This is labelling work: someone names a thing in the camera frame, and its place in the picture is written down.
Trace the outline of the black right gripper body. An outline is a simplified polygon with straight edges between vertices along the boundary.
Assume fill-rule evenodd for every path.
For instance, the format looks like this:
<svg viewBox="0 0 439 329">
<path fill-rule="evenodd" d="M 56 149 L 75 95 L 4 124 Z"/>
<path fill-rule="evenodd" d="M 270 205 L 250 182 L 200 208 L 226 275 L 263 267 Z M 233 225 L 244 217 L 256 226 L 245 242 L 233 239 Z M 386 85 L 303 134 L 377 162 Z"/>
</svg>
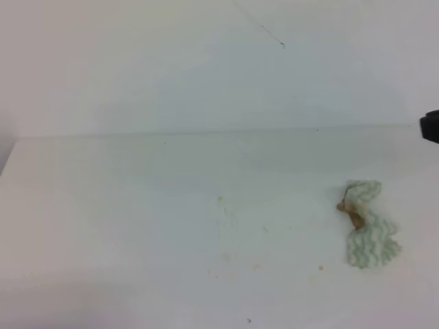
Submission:
<svg viewBox="0 0 439 329">
<path fill-rule="evenodd" d="M 433 143 L 439 143 L 439 110 L 425 114 L 419 119 L 422 137 Z"/>
</svg>

